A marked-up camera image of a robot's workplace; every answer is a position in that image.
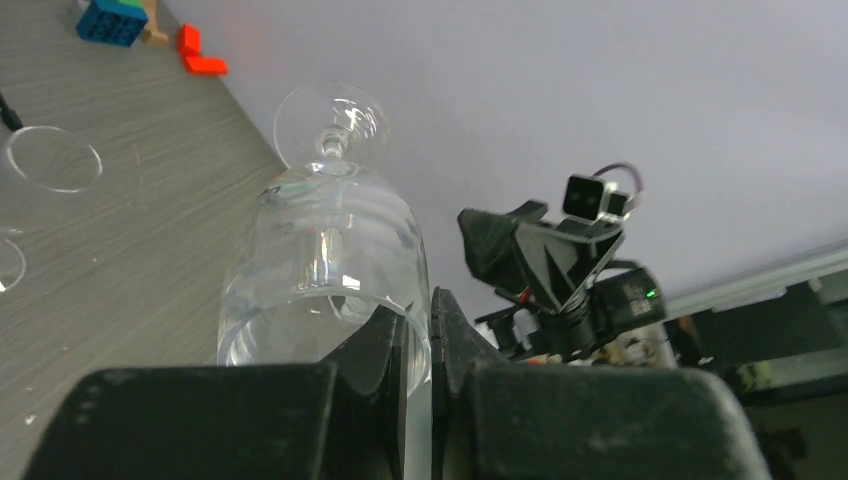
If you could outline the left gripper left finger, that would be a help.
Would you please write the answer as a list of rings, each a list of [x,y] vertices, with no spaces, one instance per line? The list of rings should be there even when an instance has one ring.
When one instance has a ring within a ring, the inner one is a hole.
[[[316,363],[99,370],[28,479],[399,479],[406,323],[378,308]]]

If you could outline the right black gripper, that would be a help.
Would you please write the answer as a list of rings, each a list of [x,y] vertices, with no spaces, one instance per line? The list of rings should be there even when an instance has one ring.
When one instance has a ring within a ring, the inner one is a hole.
[[[539,223],[547,213],[546,203],[528,200],[507,215],[466,208],[457,221],[475,279],[504,292],[528,286],[537,307],[557,314],[608,261],[624,229],[605,221]]]

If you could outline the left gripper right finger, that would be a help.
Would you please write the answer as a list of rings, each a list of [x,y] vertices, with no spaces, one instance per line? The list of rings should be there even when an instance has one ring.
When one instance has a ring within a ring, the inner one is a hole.
[[[731,390],[694,369],[506,360],[431,301],[436,479],[766,479]]]

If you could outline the clear round wine glass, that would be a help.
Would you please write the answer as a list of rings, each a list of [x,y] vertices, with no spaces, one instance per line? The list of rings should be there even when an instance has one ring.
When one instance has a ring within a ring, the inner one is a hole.
[[[379,174],[390,130],[378,102],[339,81],[279,106],[285,170],[257,194],[223,283],[221,366],[316,362],[378,309],[409,328],[407,388],[431,375],[425,247],[410,206]]]

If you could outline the clear flute wine glass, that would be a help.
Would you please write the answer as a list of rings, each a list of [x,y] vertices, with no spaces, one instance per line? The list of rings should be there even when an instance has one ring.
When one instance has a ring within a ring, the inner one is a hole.
[[[1,291],[26,275],[20,235],[57,226],[81,209],[103,175],[97,150],[54,126],[13,132],[1,147]]]

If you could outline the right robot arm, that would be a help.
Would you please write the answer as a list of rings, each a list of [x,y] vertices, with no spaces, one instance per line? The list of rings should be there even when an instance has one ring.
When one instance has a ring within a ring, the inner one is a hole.
[[[586,360],[625,332],[663,320],[666,305],[651,272],[616,252],[622,222],[566,216],[546,204],[507,213],[467,208],[457,217],[471,275],[510,307],[476,319],[512,361],[558,355]]]

